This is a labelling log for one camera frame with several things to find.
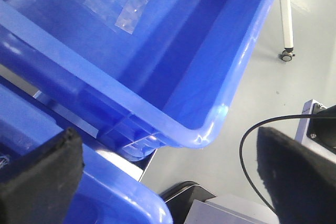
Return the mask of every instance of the gray floor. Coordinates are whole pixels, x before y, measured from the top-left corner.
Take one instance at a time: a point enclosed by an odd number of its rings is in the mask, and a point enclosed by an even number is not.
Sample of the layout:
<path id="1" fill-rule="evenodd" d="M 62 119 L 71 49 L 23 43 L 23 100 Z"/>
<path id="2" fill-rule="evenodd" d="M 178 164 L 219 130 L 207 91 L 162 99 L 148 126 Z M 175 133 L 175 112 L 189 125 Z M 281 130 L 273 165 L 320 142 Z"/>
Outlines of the gray floor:
<path id="1" fill-rule="evenodd" d="M 275 0 L 218 138 L 203 150 L 159 150 L 142 181 L 145 185 L 161 193 L 193 180 L 217 195 L 231 193 L 261 202 L 239 164 L 238 146 L 245 131 L 273 116 L 301 113 L 312 98 L 326 106 L 336 104 L 336 1 L 291 1 L 294 60 L 284 63 L 277 58 L 283 45 L 279 0 Z M 292 120 L 271 126 L 294 137 L 297 125 Z M 256 172 L 255 138 L 256 133 L 247 139 L 244 157 L 253 181 L 265 194 Z"/>

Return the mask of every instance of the blue plastic bin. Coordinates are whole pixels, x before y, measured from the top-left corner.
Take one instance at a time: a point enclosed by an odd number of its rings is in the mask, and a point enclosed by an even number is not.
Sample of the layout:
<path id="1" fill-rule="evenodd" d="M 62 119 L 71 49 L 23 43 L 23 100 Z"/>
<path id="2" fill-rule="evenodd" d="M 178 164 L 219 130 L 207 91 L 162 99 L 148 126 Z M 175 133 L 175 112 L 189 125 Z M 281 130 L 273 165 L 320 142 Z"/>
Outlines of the blue plastic bin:
<path id="1" fill-rule="evenodd" d="M 202 148 L 273 1 L 0 0 L 0 63 L 129 160 Z"/>
<path id="2" fill-rule="evenodd" d="M 63 130 L 42 104 L 1 77 L 0 100 L 0 153 L 10 162 Z M 84 174 L 64 224 L 172 224 L 158 195 L 87 145 L 83 157 Z"/>

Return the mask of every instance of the black wheel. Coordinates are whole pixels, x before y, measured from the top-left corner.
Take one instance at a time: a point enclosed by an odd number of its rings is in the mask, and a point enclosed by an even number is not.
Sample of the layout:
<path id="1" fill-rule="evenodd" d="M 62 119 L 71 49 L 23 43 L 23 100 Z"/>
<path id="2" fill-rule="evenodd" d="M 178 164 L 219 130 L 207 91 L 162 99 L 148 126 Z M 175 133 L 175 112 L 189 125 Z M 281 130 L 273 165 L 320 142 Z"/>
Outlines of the black wheel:
<path id="1" fill-rule="evenodd" d="M 284 62 L 291 61 L 293 58 L 293 54 L 287 51 L 283 51 L 282 54 L 280 55 L 280 59 Z"/>

